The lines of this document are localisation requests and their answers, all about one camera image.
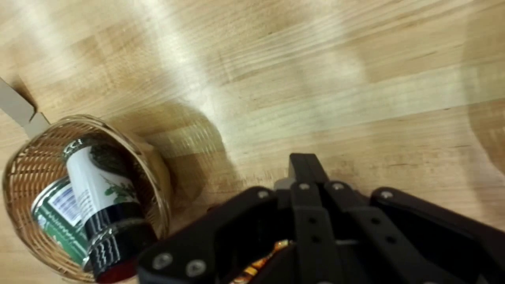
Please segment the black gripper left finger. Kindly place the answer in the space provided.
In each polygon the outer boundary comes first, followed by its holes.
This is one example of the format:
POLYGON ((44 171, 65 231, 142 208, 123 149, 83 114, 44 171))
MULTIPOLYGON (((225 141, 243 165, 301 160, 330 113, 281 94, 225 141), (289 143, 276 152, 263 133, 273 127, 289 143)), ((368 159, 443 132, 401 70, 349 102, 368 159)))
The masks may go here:
POLYGON ((252 185, 145 249, 139 284, 225 284, 292 234, 290 193, 252 185))

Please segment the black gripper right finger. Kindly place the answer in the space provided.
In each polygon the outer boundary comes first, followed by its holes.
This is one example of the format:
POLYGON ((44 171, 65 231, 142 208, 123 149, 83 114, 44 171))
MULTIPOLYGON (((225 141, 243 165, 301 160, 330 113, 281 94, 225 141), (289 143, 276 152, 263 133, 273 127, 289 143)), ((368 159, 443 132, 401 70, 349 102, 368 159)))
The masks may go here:
POLYGON ((303 284, 505 284, 503 233, 394 187, 363 195, 289 155, 303 284))

